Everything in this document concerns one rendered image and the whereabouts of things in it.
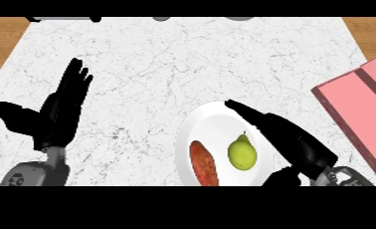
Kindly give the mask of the pink cardboard box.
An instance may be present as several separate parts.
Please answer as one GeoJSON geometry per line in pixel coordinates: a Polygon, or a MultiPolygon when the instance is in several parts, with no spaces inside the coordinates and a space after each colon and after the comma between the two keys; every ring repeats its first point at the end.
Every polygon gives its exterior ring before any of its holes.
{"type": "Polygon", "coordinates": [[[376,172],[376,58],[311,92],[376,172]]]}

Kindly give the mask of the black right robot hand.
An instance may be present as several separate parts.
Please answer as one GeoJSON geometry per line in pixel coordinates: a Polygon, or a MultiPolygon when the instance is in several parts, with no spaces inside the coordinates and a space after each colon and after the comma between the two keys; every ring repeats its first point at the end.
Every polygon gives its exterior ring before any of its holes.
{"type": "Polygon", "coordinates": [[[264,186],[299,186],[298,174],[302,173],[314,186],[332,184],[332,167],[336,154],[290,120],[273,113],[261,113],[234,100],[224,105],[236,111],[246,122],[256,127],[274,149],[290,163],[267,177],[264,186]]]}

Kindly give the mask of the reddish-brown sweet potato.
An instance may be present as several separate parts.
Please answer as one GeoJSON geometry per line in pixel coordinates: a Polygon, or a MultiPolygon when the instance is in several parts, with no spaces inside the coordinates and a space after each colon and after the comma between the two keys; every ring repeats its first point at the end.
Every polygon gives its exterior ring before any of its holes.
{"type": "Polygon", "coordinates": [[[218,186],[214,158],[197,140],[190,143],[189,157],[199,184],[202,186],[218,186]]]}

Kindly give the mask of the green pear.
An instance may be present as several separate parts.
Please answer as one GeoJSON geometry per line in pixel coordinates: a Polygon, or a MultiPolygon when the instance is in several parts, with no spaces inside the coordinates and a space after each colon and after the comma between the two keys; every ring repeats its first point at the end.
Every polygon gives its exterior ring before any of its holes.
{"type": "Polygon", "coordinates": [[[231,166],[242,171],[253,168],[256,162],[256,151],[243,133],[227,148],[227,158],[231,166]]]}

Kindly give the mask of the white plate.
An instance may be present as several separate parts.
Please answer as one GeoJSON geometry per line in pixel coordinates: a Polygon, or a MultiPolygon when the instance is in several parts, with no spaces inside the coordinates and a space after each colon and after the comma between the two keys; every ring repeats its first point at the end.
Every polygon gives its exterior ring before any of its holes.
{"type": "Polygon", "coordinates": [[[261,186],[268,175],[277,170],[273,156],[276,149],[261,132],[239,114],[224,105],[211,102],[199,106],[181,124],[175,142],[175,162],[184,186],[199,185],[189,157],[190,143],[197,140],[208,150],[215,165],[220,186],[261,186]],[[237,170],[227,158],[227,148],[245,134],[255,148],[256,161],[250,170],[237,170]]]}

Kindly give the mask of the white appliance with black feet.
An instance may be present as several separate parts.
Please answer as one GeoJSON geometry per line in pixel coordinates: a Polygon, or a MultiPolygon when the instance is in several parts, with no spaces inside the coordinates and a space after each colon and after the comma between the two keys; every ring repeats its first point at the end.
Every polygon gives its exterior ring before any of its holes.
{"type": "Polygon", "coordinates": [[[90,20],[93,23],[102,21],[102,17],[25,17],[29,22],[41,22],[46,20],[90,20]]]}

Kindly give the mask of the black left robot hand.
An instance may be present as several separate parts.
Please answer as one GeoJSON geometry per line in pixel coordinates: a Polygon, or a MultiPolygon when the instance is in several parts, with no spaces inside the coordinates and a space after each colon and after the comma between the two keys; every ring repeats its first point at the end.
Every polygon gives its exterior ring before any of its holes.
{"type": "Polygon", "coordinates": [[[50,146],[65,147],[74,140],[91,80],[82,61],[74,58],[57,90],[46,98],[37,112],[13,103],[0,102],[0,119],[6,128],[32,137],[35,150],[50,146]]]}

